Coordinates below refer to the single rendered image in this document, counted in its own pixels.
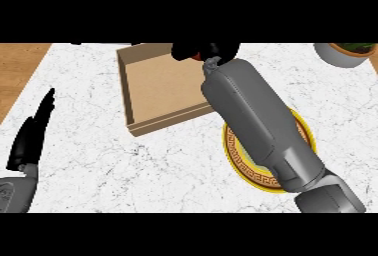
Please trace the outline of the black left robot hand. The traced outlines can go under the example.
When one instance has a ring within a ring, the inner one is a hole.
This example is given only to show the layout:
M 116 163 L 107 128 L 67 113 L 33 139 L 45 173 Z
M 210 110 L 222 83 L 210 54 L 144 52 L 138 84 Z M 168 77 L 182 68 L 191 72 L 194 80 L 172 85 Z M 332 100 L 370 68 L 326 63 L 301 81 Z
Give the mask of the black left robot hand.
M 19 166 L 36 164 L 39 161 L 44 132 L 50 114 L 54 109 L 54 89 L 50 89 L 38 106 L 33 116 L 29 116 L 19 128 L 7 159 L 5 169 L 17 171 Z

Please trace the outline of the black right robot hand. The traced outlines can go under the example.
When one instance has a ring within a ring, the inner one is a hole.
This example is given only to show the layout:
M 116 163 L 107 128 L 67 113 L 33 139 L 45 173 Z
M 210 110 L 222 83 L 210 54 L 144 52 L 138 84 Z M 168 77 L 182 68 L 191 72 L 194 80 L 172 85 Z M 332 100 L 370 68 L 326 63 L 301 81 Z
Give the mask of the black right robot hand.
M 174 43 L 171 47 L 171 57 L 177 61 L 191 58 L 196 61 L 206 61 L 212 57 L 218 57 L 218 64 L 228 62 L 237 53 L 239 43 Z

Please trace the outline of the brown cardboard box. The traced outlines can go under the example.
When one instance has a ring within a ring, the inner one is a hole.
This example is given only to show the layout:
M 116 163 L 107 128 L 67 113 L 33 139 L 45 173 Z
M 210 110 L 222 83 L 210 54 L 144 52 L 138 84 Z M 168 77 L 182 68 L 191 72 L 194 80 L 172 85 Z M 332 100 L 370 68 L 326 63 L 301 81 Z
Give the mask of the brown cardboard box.
M 175 61 L 171 43 L 116 51 L 125 124 L 134 137 L 212 112 L 202 96 L 202 63 Z

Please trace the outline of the yellow patterned plate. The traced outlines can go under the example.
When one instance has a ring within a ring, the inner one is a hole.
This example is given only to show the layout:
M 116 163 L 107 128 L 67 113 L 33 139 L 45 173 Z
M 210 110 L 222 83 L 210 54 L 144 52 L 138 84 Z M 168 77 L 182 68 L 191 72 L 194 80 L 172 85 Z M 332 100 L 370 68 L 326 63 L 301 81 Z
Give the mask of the yellow patterned plate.
M 303 139 L 312 152 L 317 152 L 315 140 L 309 127 L 295 110 L 290 110 L 290 113 L 293 115 L 296 130 L 301 138 Z M 240 178 L 252 187 L 255 187 L 261 191 L 281 194 L 284 190 L 281 189 L 270 173 L 270 170 L 264 166 L 259 166 L 253 163 L 246 153 L 246 150 L 243 149 L 241 144 L 236 138 L 236 135 L 233 134 L 231 129 L 227 125 L 222 125 L 221 141 L 227 161 Z

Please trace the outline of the grey plant pot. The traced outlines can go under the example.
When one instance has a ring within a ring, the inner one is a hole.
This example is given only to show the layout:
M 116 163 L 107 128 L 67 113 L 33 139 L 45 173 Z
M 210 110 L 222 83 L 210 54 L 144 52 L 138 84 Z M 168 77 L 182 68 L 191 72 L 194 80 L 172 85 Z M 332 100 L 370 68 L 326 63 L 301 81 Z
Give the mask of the grey plant pot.
M 357 67 L 376 52 L 376 46 L 363 54 L 342 49 L 334 43 L 314 43 L 312 46 L 320 59 L 340 68 Z

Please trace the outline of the green plant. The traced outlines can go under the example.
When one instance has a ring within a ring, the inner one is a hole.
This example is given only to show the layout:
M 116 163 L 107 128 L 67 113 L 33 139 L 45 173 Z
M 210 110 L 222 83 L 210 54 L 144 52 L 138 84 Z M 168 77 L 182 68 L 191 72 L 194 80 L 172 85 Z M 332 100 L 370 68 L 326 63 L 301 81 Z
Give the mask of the green plant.
M 374 43 L 337 43 L 337 46 L 349 52 L 364 54 L 371 50 Z

